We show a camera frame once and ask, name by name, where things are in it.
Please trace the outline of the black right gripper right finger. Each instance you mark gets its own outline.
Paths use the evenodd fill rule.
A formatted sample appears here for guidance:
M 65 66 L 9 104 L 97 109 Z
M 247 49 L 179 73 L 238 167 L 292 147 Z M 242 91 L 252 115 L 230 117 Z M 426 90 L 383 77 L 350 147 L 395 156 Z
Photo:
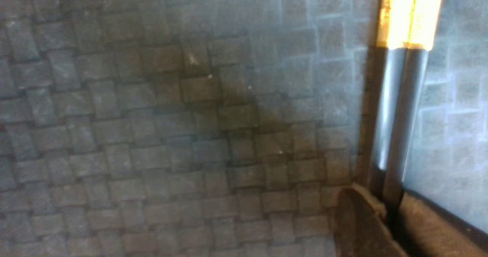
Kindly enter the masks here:
M 413 191 L 405 191 L 396 236 L 410 257 L 486 257 L 487 234 Z

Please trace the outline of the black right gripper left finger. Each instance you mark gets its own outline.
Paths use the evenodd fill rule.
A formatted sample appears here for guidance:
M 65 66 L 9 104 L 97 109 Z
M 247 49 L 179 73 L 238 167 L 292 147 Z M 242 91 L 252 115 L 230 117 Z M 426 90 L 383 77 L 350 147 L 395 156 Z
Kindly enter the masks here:
M 351 184 L 340 190 L 334 239 L 338 257 L 407 257 L 385 220 L 385 205 L 368 189 Z

